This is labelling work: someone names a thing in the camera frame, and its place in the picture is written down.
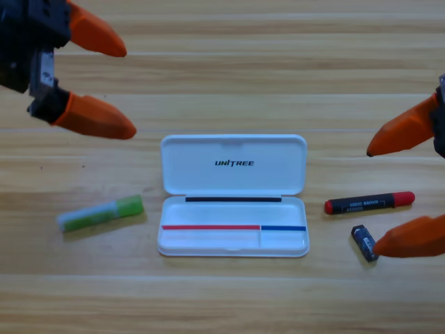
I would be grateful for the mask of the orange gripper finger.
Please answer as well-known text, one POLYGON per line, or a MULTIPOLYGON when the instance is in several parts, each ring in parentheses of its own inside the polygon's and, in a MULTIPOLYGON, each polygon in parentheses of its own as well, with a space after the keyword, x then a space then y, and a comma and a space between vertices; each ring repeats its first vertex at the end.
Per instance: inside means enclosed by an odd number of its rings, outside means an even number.
POLYGON ((385 257, 434 257, 444 254, 444 215, 421 216, 390 229, 373 252, 385 257))

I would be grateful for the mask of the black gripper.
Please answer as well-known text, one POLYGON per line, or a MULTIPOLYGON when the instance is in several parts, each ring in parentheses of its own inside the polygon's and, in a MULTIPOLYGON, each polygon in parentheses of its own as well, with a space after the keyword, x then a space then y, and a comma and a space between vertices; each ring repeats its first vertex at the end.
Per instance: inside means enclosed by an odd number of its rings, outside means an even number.
POLYGON ((366 154, 375 157, 410 150, 433 137, 434 149, 445 157, 444 74, 436 93, 385 123, 375 134, 366 154))
POLYGON ((53 126, 85 136, 133 138, 136 127, 119 109, 58 87, 54 50, 70 39, 88 51, 127 55, 109 23, 72 1, 2 1, 1 85, 28 92, 34 97, 29 114, 53 126))

